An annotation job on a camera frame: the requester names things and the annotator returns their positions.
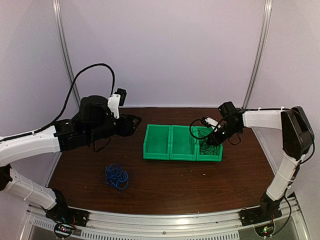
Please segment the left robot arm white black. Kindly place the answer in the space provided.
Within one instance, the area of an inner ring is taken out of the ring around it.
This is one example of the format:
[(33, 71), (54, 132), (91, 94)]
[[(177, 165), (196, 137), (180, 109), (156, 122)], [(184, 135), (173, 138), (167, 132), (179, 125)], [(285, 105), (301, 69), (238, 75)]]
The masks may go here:
[(121, 114), (125, 98), (119, 93), (109, 98), (99, 95), (84, 97), (79, 112), (71, 119), (55, 120), (44, 129), (25, 132), (0, 140), (0, 189), (36, 203), (61, 222), (72, 218), (64, 195), (56, 189), (41, 186), (24, 177), (11, 163), (47, 153), (63, 153), (80, 147), (93, 147), (96, 141), (117, 135), (128, 137), (142, 122), (139, 116)]

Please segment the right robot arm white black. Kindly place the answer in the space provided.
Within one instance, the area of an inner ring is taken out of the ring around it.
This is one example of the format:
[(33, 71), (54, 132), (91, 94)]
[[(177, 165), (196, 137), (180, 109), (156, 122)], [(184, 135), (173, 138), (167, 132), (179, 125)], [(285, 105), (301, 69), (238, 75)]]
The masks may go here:
[(256, 210), (259, 220), (268, 220), (285, 197), (287, 190), (295, 181), (300, 166), (314, 145), (315, 135), (301, 106), (292, 108), (236, 108), (231, 101), (218, 108), (221, 120), (203, 117), (200, 121), (211, 128), (206, 142), (219, 146), (234, 134), (241, 134), (245, 128), (276, 129), (282, 132), (281, 164), (267, 190), (261, 197)]

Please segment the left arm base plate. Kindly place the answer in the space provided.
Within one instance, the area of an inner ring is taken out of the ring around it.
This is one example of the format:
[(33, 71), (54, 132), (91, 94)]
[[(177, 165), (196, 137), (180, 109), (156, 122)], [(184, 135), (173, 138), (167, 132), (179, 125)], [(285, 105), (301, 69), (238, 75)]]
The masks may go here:
[(43, 209), (45, 216), (55, 223), (67, 224), (71, 227), (86, 227), (89, 219), (89, 212), (72, 207), (54, 207), (50, 210)]

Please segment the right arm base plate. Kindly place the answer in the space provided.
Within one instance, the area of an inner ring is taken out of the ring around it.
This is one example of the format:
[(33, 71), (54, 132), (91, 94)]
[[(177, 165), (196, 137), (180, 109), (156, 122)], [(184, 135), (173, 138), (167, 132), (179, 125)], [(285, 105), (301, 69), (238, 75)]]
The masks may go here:
[(279, 209), (276, 209), (272, 213), (263, 212), (260, 206), (254, 208), (242, 208), (238, 214), (243, 227), (270, 222), (282, 216), (282, 212)]

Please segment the green bin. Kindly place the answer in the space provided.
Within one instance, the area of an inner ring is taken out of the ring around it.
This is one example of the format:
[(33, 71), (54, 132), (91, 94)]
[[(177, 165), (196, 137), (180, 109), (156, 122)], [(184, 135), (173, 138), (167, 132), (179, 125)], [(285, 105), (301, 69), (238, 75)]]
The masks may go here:
[[(195, 126), (193, 134), (202, 138), (208, 135), (211, 132), (210, 128), (206, 128), (204, 126)], [(223, 145), (212, 146), (207, 145), (207, 139), (197, 139), (196, 144), (198, 146), (198, 150), (196, 153), (196, 161), (197, 162), (221, 162), (223, 156)]]
[(170, 160), (195, 162), (197, 147), (196, 139), (191, 136), (188, 126), (171, 126)]
[(143, 158), (145, 160), (170, 159), (171, 126), (148, 124), (143, 142)]

